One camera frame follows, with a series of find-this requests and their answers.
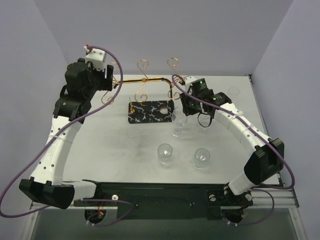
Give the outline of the clear wine glass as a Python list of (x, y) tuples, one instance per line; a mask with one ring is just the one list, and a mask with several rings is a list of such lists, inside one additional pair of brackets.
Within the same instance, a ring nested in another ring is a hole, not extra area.
[(171, 129), (172, 136), (175, 138), (181, 138), (184, 135), (183, 126), (185, 126), (188, 121), (188, 117), (184, 114), (181, 106), (177, 106), (174, 109), (171, 121), (173, 123), (173, 127)]
[(204, 132), (209, 129), (211, 123), (212, 123), (212, 120), (210, 116), (202, 115), (196, 121), (195, 129), (197, 131)]

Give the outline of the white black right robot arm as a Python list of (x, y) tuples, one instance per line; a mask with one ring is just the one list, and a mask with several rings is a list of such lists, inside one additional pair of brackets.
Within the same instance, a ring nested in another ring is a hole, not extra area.
[(209, 115), (221, 123), (249, 155), (242, 173), (224, 188), (226, 203), (236, 204), (244, 192), (259, 186), (284, 168), (284, 143), (259, 131), (225, 93), (214, 93), (204, 78), (187, 76), (178, 83), (185, 88), (180, 94), (183, 113), (186, 116)]

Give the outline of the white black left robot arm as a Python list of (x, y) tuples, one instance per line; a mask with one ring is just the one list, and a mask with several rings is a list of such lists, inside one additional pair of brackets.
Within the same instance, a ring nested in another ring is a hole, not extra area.
[(92, 107), (92, 98), (97, 91), (113, 88), (113, 71), (113, 65), (98, 68), (83, 58), (67, 66), (66, 84), (54, 105), (48, 147), (30, 177), (19, 183), (19, 189), (32, 201), (59, 209), (67, 209), (81, 198), (92, 206), (102, 202), (103, 193), (93, 183), (66, 183), (63, 173), (74, 138)]

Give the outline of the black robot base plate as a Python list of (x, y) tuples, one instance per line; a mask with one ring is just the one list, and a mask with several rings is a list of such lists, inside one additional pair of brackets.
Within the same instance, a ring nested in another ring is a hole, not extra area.
[(76, 207), (117, 207), (128, 220), (220, 219), (223, 210), (240, 216), (253, 205), (250, 191), (233, 195), (224, 184), (98, 182), (88, 201), (76, 200)]

